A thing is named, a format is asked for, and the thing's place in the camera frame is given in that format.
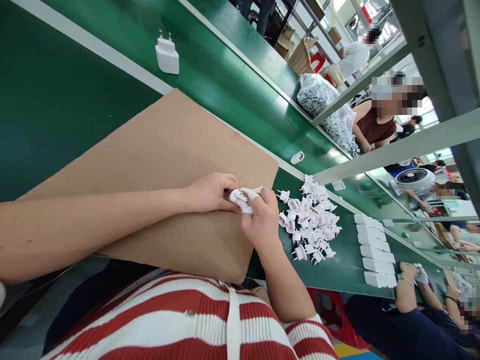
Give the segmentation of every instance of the white power adapter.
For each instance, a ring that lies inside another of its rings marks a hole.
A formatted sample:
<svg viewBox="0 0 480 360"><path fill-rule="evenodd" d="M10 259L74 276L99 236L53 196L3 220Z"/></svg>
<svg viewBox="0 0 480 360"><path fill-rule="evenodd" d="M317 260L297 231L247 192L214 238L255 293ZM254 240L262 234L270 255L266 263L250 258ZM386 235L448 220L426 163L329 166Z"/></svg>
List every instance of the white power adapter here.
<svg viewBox="0 0 480 360"><path fill-rule="evenodd" d="M175 51L172 34L168 33L168 39L165 39L162 36L162 30L160 30L160 37L156 42L155 50L158 67L164 73L178 75L180 72L179 54Z"/></svg>

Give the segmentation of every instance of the bracelet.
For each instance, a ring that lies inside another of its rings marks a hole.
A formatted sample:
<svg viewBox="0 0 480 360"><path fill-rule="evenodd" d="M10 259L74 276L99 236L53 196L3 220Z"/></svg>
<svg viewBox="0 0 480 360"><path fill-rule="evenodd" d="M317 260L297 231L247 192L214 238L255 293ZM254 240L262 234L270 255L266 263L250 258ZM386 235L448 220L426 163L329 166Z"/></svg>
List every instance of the bracelet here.
<svg viewBox="0 0 480 360"><path fill-rule="evenodd" d="M404 277L399 277L398 280L405 280L407 283L409 283L414 289L415 289L415 285L413 285L409 280L407 280L406 278Z"/></svg>

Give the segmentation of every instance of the pile of white plastic parts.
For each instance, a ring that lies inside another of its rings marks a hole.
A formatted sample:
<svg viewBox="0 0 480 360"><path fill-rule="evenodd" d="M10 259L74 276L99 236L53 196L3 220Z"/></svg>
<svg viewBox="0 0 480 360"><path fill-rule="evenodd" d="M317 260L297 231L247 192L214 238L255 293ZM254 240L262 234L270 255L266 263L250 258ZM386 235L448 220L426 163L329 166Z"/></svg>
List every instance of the pile of white plastic parts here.
<svg viewBox="0 0 480 360"><path fill-rule="evenodd" d="M296 246L293 260L307 260L311 255L314 265L320 261L333 258L336 254L329 245L342 229L337 226L339 217L332 212L337 208L328 199L327 189L313 180L312 175L305 175L301 187L303 197L290 198L290 191L278 190L280 200L288 205L287 215L282 211L278 218L280 226L292 235Z"/></svg>
<svg viewBox="0 0 480 360"><path fill-rule="evenodd" d="M383 225L366 215L355 215L360 252L363 256L365 282L377 288L395 288L395 257L384 233Z"/></svg>

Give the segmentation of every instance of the white strap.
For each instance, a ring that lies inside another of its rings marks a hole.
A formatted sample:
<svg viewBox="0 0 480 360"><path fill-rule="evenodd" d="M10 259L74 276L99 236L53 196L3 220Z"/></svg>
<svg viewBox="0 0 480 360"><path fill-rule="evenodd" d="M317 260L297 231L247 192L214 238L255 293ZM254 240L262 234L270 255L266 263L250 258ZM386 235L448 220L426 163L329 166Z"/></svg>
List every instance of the white strap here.
<svg viewBox="0 0 480 360"><path fill-rule="evenodd" d="M240 299L233 287L220 281L220 284L228 289L230 293L230 306L226 320L226 357L228 360L240 359Z"/></svg>

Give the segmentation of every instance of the brown shirt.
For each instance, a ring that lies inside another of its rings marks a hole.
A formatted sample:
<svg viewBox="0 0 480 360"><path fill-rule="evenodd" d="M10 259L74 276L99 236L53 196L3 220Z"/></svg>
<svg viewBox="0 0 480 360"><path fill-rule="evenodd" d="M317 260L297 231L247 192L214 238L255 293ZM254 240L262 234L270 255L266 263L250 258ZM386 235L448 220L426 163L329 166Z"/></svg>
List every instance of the brown shirt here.
<svg viewBox="0 0 480 360"><path fill-rule="evenodd" d="M393 117L383 124L377 122L377 109L373 106L356 124L369 144L388 139L397 131Z"/></svg>

